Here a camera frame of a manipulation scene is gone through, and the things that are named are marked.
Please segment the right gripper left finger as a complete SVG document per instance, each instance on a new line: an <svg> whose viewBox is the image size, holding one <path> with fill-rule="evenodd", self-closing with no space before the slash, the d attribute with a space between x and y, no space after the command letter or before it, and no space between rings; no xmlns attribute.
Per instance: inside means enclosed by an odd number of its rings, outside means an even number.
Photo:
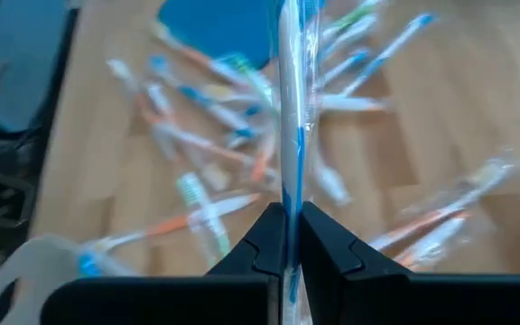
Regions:
<svg viewBox="0 0 520 325"><path fill-rule="evenodd" d="M103 276L62 285L41 325L281 325L283 205L269 204L204 275Z"/></svg>

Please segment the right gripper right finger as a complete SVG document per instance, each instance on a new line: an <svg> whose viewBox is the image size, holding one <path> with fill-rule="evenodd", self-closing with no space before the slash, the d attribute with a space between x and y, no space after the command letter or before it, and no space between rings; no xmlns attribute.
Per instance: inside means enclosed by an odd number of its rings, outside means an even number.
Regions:
<svg viewBox="0 0 520 325"><path fill-rule="evenodd" d="M311 202L302 269L314 325L520 325L520 275L412 272Z"/></svg>

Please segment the green wrapped toothbrush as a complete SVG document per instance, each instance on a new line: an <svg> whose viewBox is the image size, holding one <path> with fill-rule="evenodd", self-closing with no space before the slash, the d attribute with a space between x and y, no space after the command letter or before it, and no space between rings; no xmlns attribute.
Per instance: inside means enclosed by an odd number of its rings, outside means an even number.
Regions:
<svg viewBox="0 0 520 325"><path fill-rule="evenodd" d="M320 153L315 156L315 179L323 191L335 202L336 205L346 205L351 197L339 173L328 166Z"/></svg>
<svg viewBox="0 0 520 325"><path fill-rule="evenodd" d="M325 35L332 35L334 33L345 30L350 25L359 21L362 17L373 13L377 6L383 1L384 0L365 0L359 6L346 13L338 20L326 25L323 33Z"/></svg>
<svg viewBox="0 0 520 325"><path fill-rule="evenodd" d="M218 210L213 206L206 188L195 172L185 172L177 181L176 188L189 213L190 231L198 239L200 250L209 266L214 266L230 251L231 245Z"/></svg>
<svg viewBox="0 0 520 325"><path fill-rule="evenodd" d="M221 60L247 80L253 92L259 97L262 107L275 109L273 86L263 72L256 70L241 53L229 53Z"/></svg>

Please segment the blue flat bin lid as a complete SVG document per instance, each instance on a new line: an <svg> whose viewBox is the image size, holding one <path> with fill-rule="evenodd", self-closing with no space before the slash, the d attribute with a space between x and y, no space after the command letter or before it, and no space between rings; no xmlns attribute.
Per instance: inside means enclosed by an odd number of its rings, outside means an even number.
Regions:
<svg viewBox="0 0 520 325"><path fill-rule="evenodd" d="M157 21L181 43L219 59L241 54L260 70L278 45L283 0L164 0Z"/></svg>

